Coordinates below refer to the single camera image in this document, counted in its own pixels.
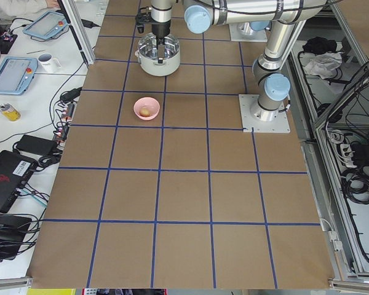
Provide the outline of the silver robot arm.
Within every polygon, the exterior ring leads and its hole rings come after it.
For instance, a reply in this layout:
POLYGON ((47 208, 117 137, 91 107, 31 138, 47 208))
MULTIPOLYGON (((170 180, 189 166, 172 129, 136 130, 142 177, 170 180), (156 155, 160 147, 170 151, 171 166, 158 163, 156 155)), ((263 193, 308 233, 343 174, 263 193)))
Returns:
POLYGON ((183 1, 184 19, 190 31, 199 34, 212 25, 271 22, 271 33, 263 53, 253 63, 253 75, 260 95, 250 113, 259 121, 270 122, 288 96, 289 80, 280 73, 283 56, 298 22, 316 15, 327 1, 183 1))
POLYGON ((157 62, 162 64, 165 58, 165 37, 170 34, 172 2, 151 1, 152 33, 156 36, 157 62))

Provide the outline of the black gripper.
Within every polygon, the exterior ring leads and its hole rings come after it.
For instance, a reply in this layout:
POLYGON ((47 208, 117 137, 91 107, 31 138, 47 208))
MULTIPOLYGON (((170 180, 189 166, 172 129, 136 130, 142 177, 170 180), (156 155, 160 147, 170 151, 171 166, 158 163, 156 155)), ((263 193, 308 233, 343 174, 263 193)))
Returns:
POLYGON ((151 25, 152 33, 155 35, 155 58, 158 63, 163 63, 165 59, 165 37, 170 34, 170 22, 154 22, 151 25))

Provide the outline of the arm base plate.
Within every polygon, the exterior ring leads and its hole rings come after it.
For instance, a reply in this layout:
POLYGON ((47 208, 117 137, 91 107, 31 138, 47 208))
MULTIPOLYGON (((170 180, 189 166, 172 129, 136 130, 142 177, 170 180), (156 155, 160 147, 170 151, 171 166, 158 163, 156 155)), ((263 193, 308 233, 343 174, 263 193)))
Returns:
POLYGON ((259 95, 239 95, 243 132, 290 133, 287 112, 281 101, 275 111, 266 111, 258 105, 259 95))
POLYGON ((267 42, 266 28, 270 21, 243 22, 230 24, 231 41, 267 42))

